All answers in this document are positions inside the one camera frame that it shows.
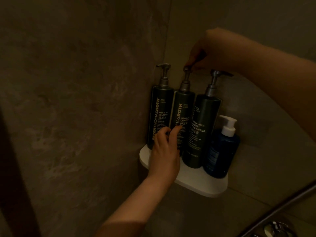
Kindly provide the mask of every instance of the forearm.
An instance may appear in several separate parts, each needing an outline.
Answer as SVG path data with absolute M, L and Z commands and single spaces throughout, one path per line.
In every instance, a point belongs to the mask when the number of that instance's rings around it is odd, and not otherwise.
M 96 237 L 111 236 L 111 234 L 124 237 L 139 236 L 166 191 L 155 180 L 145 179 L 105 221 Z
M 316 141 L 316 64 L 250 43 L 239 72 L 274 99 Z

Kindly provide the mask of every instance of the conditioner bottle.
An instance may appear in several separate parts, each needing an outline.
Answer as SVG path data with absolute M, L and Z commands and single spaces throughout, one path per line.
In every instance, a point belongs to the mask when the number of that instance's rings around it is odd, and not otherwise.
M 176 91 L 173 103 L 173 111 L 171 116 L 171 129 L 177 125 L 181 125 L 182 129 L 178 134 L 178 149 L 182 155 L 183 145 L 186 143 L 188 136 L 190 118 L 195 98 L 195 93 L 190 91 L 190 68 L 184 68 L 185 76 L 181 82 L 179 91 Z
M 235 134 L 234 127 L 237 120 L 228 116 L 220 117 L 227 119 L 227 124 L 222 130 L 214 131 L 211 146 L 203 163 L 206 173 L 219 179 L 227 175 L 240 143 L 240 138 Z
M 160 78 L 159 85 L 153 87 L 151 94 L 151 106 L 149 116 L 149 127 L 147 146 L 152 149 L 154 146 L 155 134 L 163 127 L 169 126 L 171 107 L 173 101 L 173 88 L 169 87 L 167 72 L 170 64 L 157 65 L 163 69 L 163 75 Z
M 212 70 L 212 83 L 206 88 L 205 94 L 197 95 L 192 123 L 186 148 L 182 155 L 183 162 L 191 168 L 200 168 L 203 157 L 211 142 L 211 134 L 217 117 L 221 99 L 216 97 L 216 81 L 221 75 L 232 74 Z

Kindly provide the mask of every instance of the hand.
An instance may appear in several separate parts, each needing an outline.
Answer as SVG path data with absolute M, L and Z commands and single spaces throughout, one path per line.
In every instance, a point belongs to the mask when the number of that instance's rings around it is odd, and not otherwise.
M 180 151 L 177 146 L 178 133 L 182 126 L 161 128 L 155 134 L 155 145 L 151 152 L 148 179 L 157 187 L 167 191 L 180 171 Z
M 219 70 L 239 72 L 247 55 L 252 51 L 253 45 L 258 43 L 221 28 L 205 31 L 205 35 L 198 40 L 191 50 L 190 57 L 185 66 L 191 66 L 204 52 L 205 58 L 196 62 L 191 70 Z

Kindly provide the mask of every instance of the blue bottle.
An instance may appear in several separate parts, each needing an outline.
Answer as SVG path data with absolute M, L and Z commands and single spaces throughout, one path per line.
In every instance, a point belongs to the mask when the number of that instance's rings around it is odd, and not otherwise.
M 235 134 L 234 127 L 237 120 L 228 116 L 220 117 L 227 119 L 227 124 L 222 130 L 214 131 L 210 148 L 203 163 L 203 169 L 206 173 L 218 179 L 227 175 L 240 143 L 240 138 Z

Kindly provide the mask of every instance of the corner shelf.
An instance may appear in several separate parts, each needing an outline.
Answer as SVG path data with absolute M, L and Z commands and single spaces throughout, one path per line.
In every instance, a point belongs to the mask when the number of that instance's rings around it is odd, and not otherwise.
M 145 145 L 139 152 L 139 159 L 141 164 L 149 168 L 149 158 L 151 150 Z M 185 165 L 181 158 L 180 172 L 175 183 L 194 191 L 200 195 L 216 198 L 219 197 L 228 185 L 228 175 L 223 179 L 216 179 L 208 175 L 203 167 L 193 169 Z

